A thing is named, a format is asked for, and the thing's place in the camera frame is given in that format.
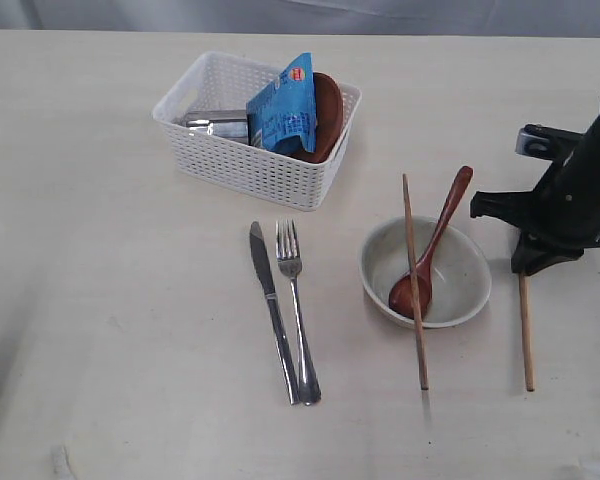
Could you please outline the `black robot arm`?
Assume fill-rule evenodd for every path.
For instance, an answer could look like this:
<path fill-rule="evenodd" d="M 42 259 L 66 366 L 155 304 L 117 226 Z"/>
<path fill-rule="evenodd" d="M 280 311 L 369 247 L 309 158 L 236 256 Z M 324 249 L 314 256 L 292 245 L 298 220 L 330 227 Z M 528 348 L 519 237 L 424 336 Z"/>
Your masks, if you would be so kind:
<path fill-rule="evenodd" d="M 516 152 L 551 165 L 530 191 L 476 192 L 470 216 L 519 230 L 511 271 L 534 275 L 600 248 L 600 113 L 584 133 L 527 124 Z"/>

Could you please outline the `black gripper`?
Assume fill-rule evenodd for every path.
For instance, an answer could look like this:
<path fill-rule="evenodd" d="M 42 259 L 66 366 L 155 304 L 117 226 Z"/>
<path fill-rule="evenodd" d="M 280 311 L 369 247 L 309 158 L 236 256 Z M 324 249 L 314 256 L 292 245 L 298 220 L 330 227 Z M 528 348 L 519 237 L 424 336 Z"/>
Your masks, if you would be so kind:
<path fill-rule="evenodd" d="M 583 249 L 600 248 L 600 169 L 551 167 L 531 191 L 477 192 L 470 216 L 521 231 L 510 261 L 515 274 L 577 261 Z"/>

